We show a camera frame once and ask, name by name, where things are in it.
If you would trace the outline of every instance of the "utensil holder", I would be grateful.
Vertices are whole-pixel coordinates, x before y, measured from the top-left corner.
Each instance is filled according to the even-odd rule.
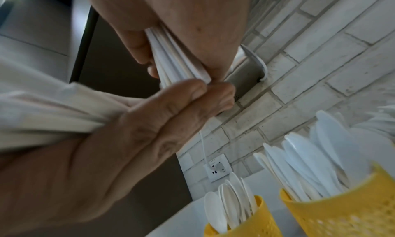
[[[280,197],[308,237],[395,236],[395,181],[378,164],[361,185],[312,202]]]
[[[256,195],[255,200],[258,210],[247,221],[224,234],[219,234],[210,224],[207,224],[204,229],[204,237],[282,237],[283,235],[262,197]]]

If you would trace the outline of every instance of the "wall socket plate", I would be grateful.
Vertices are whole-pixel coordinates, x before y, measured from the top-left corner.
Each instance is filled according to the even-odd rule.
[[[210,182],[214,182],[233,172],[232,166],[230,166],[225,154],[209,161],[209,164],[211,168],[208,167],[207,164],[204,164],[204,169],[206,170]]]

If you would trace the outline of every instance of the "hand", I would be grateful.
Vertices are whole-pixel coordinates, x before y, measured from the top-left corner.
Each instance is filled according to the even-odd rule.
[[[250,0],[90,0],[118,33],[137,62],[151,62],[144,29],[162,21],[222,81],[233,62],[247,23]],[[151,76],[158,78],[155,65]]]
[[[0,158],[0,235],[93,219],[234,104],[231,84],[176,83],[89,136]]]

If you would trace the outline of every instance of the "white brick wall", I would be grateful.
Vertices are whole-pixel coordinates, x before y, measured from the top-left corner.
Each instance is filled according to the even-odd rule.
[[[320,109],[341,112],[350,125],[366,120],[395,84],[395,0],[265,1],[244,42],[270,60],[268,77],[203,130],[209,160],[224,153],[241,177],[262,170],[253,153],[263,142],[308,135]],[[177,154],[194,200],[228,179],[209,182],[198,138]]]

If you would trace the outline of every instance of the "white cable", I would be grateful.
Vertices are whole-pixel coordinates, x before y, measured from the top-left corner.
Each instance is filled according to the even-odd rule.
[[[212,170],[211,165],[209,164],[209,162],[207,161],[207,155],[206,155],[206,151],[204,149],[204,140],[203,140],[203,136],[202,136],[202,132],[199,131],[199,135],[200,135],[200,140],[202,141],[202,148],[203,148],[203,155],[204,155],[204,161],[206,162],[207,166],[209,167],[209,169]]]

